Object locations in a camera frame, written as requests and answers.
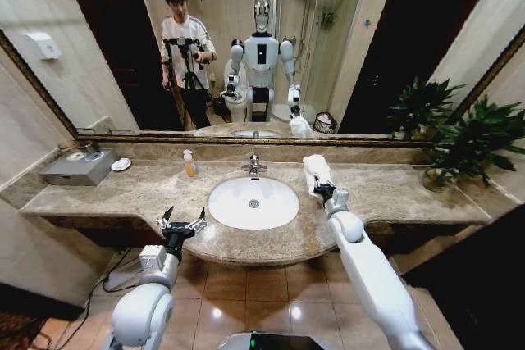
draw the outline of white sink basin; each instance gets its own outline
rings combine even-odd
[[[260,139],[270,139],[272,137],[278,137],[277,133],[268,130],[238,130],[231,133],[235,137],[250,137],[253,138],[253,133],[258,131]]]
[[[236,178],[219,184],[208,199],[212,216],[223,225],[267,230],[290,223],[299,211],[294,191],[268,178]]]

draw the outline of folded towel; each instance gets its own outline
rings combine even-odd
[[[304,176],[308,185],[308,193],[322,202],[322,197],[313,192],[316,178],[320,184],[331,182],[330,167],[322,155],[312,155],[303,158]]]
[[[290,128],[292,129],[292,135],[298,139],[307,139],[312,133],[310,129],[310,124],[302,116],[296,116],[293,118],[290,123]]]

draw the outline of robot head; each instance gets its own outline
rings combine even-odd
[[[253,17],[255,18],[255,29],[259,33],[266,32],[270,20],[270,0],[254,0]]]

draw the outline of dark doorway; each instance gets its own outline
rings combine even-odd
[[[339,132],[391,132],[388,108],[415,75],[430,78],[477,1],[386,0]]]
[[[183,130],[144,0],[77,0],[140,129]]]
[[[521,205],[403,276],[430,291],[467,350],[522,346],[524,219]]]

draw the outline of toilet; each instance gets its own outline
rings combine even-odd
[[[224,66],[224,89],[228,86],[228,75],[231,73],[231,59],[226,62]],[[246,119],[246,107],[248,106],[248,82],[246,80],[246,69],[244,64],[240,63],[239,70],[239,86],[237,87],[236,92],[240,95],[238,100],[230,98],[228,96],[224,97],[226,107],[230,110],[231,121],[232,122],[244,122]]]

